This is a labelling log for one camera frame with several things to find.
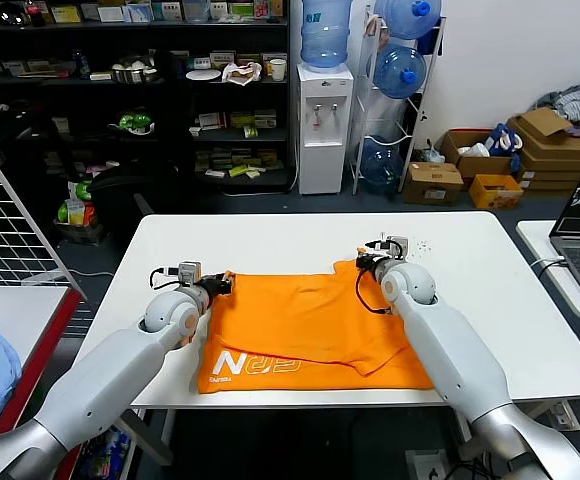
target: bottle rack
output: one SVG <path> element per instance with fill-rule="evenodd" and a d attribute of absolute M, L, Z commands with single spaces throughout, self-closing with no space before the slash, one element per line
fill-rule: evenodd
<path fill-rule="evenodd" d="M 441 47 L 441 42 L 443 40 L 443 34 L 445 30 L 446 18 L 442 17 L 441 22 L 438 26 L 434 27 L 433 30 L 438 30 L 438 35 L 436 37 L 433 53 L 430 55 L 424 55 L 427 65 L 427 75 L 426 79 L 417 91 L 421 94 L 421 102 L 419 106 L 415 105 L 411 98 L 403 99 L 404 104 L 409 105 L 416 112 L 416 120 L 414 125 L 408 129 L 403 125 L 403 121 L 399 118 L 401 115 L 401 110 L 395 115 L 395 118 L 387 119 L 393 121 L 396 126 L 396 134 L 393 141 L 383 143 L 375 140 L 368 132 L 368 113 L 370 107 L 370 99 L 372 92 L 374 90 L 379 91 L 372 82 L 372 77 L 374 76 L 374 69 L 377 64 L 377 52 L 379 49 L 379 40 L 382 33 L 388 33 L 388 28 L 381 27 L 381 22 L 377 21 L 375 23 L 376 28 L 368 28 L 368 22 L 370 17 L 373 16 L 372 9 L 370 5 L 366 5 L 365 19 L 364 19 L 364 31 L 363 41 L 361 43 L 361 54 L 359 56 L 359 68 L 357 75 L 355 77 L 356 88 L 353 94 L 353 105 L 352 105 L 352 121 L 350 122 L 350 135 L 348 142 L 348 150 L 346 153 L 347 163 L 352 172 L 352 177 L 354 179 L 352 194 L 357 193 L 359 187 L 359 179 L 363 178 L 361 175 L 361 157 L 363 153 L 363 142 L 366 138 L 374 141 L 375 143 L 383 146 L 396 146 L 402 142 L 409 141 L 408 153 L 403 159 L 403 171 L 401 172 L 401 177 L 399 179 L 398 191 L 401 192 L 403 189 L 403 183 L 406 178 L 406 173 L 408 171 L 408 165 L 410 165 L 410 159 L 412 158 L 412 152 L 414 150 L 414 145 L 417 140 L 417 135 L 420 130 L 421 124 L 427 118 L 425 115 L 426 106 L 426 90 L 430 83 L 430 78 L 432 77 L 432 72 L 434 71 L 434 66 L 437 62 L 437 57 L 439 55 L 439 48 Z M 412 48 L 416 49 L 418 40 L 414 41 L 414 46 Z M 367 59 L 370 58 L 370 77 L 366 74 Z M 373 119 L 373 120 L 386 120 L 383 118 Z"/>

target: white grid rack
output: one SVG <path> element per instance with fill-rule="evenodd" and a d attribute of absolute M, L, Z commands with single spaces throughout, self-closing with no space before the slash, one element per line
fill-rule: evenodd
<path fill-rule="evenodd" d="M 64 336 L 85 336 L 93 309 L 0 168 L 0 286 L 20 285 L 65 286 L 78 291 L 83 301 Z"/>
<path fill-rule="evenodd" d="M 353 187 L 352 187 L 352 194 L 355 195 L 357 193 L 357 189 L 359 187 L 359 180 L 363 178 L 361 175 L 361 161 L 362 161 L 362 152 L 363 152 L 363 143 L 365 139 L 369 139 L 374 141 L 379 145 L 385 146 L 396 146 L 399 145 L 401 142 L 409 141 L 408 144 L 408 153 L 406 157 L 403 159 L 403 170 L 401 172 L 401 178 L 399 181 L 398 191 L 401 192 L 403 189 L 403 184 L 406 179 L 406 174 L 408 172 L 408 166 L 410 165 L 410 159 L 412 158 L 412 153 L 414 151 L 414 145 L 418 138 L 418 133 L 421 124 L 425 121 L 426 114 L 425 114 L 425 106 L 426 106 L 426 90 L 430 83 L 430 78 L 432 77 L 435 64 L 437 62 L 437 57 L 439 55 L 439 49 L 441 47 L 441 42 L 443 40 L 443 34 L 445 31 L 446 25 L 446 18 L 441 17 L 441 21 L 438 26 L 435 26 L 433 30 L 438 31 L 436 42 L 434 45 L 434 50 L 431 55 L 424 55 L 424 59 L 426 61 L 427 66 L 427 76 L 422 85 L 422 87 L 418 90 L 417 93 L 421 94 L 421 102 L 420 105 L 414 104 L 411 98 L 404 99 L 402 108 L 400 108 L 400 113 L 396 115 L 397 118 L 387 119 L 391 122 L 394 122 L 395 125 L 395 132 L 396 132 L 396 140 L 390 141 L 388 143 L 381 143 L 375 140 L 369 132 L 368 127 L 368 114 L 369 114 L 369 105 L 370 105 L 370 98 L 373 91 L 378 90 L 378 88 L 374 85 L 372 78 L 374 77 L 374 73 L 372 75 L 368 75 L 366 72 L 366 65 L 369 62 L 370 68 L 368 69 L 369 72 L 374 72 L 375 67 L 377 64 L 377 53 L 379 50 L 379 41 L 383 34 L 388 34 L 388 27 L 383 26 L 380 27 L 381 21 L 378 19 L 376 21 L 377 28 L 367 29 L 368 21 L 370 20 L 372 13 L 372 8 L 370 5 L 366 5 L 366 12 L 364 16 L 364 36 L 361 43 L 361 54 L 359 57 L 359 70 L 357 75 L 355 76 L 355 94 L 354 94 L 354 104 L 352 107 L 352 122 L 351 122 L 351 129 L 350 129 L 350 136 L 348 141 L 348 151 L 346 157 L 348 159 L 348 165 L 350 166 L 350 170 L 352 172 L 352 176 L 354 179 Z M 418 40 L 415 41 L 414 47 L 417 48 Z M 408 131 L 408 129 L 404 128 L 402 125 L 401 117 L 403 113 L 403 107 L 406 104 L 414 109 L 416 112 L 416 120 L 412 128 Z"/>

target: white plate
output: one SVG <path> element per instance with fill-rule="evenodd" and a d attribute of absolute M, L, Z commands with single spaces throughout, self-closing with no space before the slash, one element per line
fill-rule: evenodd
<path fill-rule="evenodd" d="M 214 80 L 215 78 L 220 76 L 221 72 L 219 70 L 193 70 L 191 72 L 186 73 L 186 78 L 188 80 L 197 80 L 197 81 Z"/>

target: water jug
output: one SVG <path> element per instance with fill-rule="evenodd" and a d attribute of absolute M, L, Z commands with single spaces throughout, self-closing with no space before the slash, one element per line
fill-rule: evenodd
<path fill-rule="evenodd" d="M 419 52 L 388 44 L 377 54 L 373 82 L 381 93 L 390 98 L 408 98 L 421 88 L 426 72 L 426 62 Z M 366 64 L 366 74 L 370 76 L 370 58 Z"/>
<path fill-rule="evenodd" d="M 377 0 L 374 12 L 383 17 L 392 36 L 414 40 L 437 24 L 441 0 Z"/>
<path fill-rule="evenodd" d="M 352 0 L 303 0 L 301 58 L 311 67 L 333 68 L 348 58 Z"/>
<path fill-rule="evenodd" d="M 388 141 L 378 135 L 373 138 L 381 143 Z M 390 193 L 397 188 L 397 182 L 403 170 L 403 160 L 395 147 L 379 145 L 369 138 L 363 141 L 361 152 L 361 174 L 370 191 Z"/>
<path fill-rule="evenodd" d="M 203 23 L 210 17 L 210 0 L 183 0 L 186 22 Z"/>

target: paper cup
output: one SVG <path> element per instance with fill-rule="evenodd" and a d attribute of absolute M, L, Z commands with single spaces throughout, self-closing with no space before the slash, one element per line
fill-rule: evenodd
<path fill-rule="evenodd" d="M 270 60 L 272 66 L 272 79 L 281 82 L 286 76 L 286 61 L 280 58 Z"/>

